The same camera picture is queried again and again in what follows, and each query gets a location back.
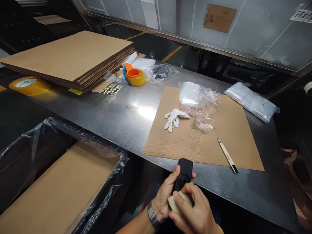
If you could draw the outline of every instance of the electrical outlet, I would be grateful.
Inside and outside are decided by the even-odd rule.
[[[222,65],[219,65],[219,66],[217,67],[216,72],[220,72],[220,71],[221,71],[221,68],[222,68]]]

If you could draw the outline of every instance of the metal watch band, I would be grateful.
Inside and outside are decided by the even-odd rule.
[[[161,222],[157,220],[156,214],[154,213],[152,209],[152,201],[150,201],[150,203],[148,204],[147,213],[149,215],[149,220],[151,221],[154,228],[158,228]]]

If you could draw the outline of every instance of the packing tape roll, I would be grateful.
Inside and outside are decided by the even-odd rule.
[[[26,76],[11,82],[9,88],[26,96],[36,96],[48,91],[50,85],[39,77]]]

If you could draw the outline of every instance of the glass panel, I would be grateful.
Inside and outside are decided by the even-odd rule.
[[[312,25],[291,21],[309,0],[82,0],[86,10],[301,69],[312,61]],[[203,27],[208,4],[236,9],[228,32]]]

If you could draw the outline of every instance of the black item in plastic bag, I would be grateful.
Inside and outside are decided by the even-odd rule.
[[[163,63],[147,67],[143,69],[143,73],[151,83],[158,84],[177,75],[179,71],[173,66]]]

